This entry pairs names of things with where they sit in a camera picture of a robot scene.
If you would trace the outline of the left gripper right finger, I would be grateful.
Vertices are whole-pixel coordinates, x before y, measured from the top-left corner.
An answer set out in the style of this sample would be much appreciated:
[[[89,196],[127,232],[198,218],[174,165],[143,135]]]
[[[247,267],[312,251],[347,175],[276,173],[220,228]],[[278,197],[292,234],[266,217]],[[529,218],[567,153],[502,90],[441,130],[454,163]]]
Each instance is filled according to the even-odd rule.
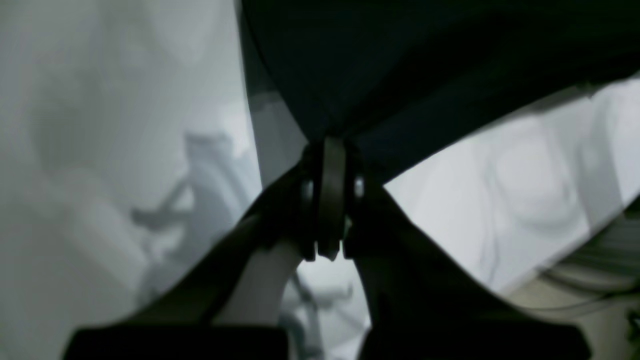
[[[354,260],[374,328],[530,321],[475,280],[409,219],[370,174],[356,146],[345,148],[350,228],[343,250]]]

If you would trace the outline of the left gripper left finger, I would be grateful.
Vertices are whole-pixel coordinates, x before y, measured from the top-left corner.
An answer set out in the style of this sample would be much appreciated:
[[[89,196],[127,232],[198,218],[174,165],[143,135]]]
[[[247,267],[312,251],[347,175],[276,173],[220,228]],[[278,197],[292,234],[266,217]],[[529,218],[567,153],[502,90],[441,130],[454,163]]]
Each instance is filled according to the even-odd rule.
[[[238,224],[128,326],[267,326],[277,323],[285,286],[316,259],[318,146],[267,187]]]

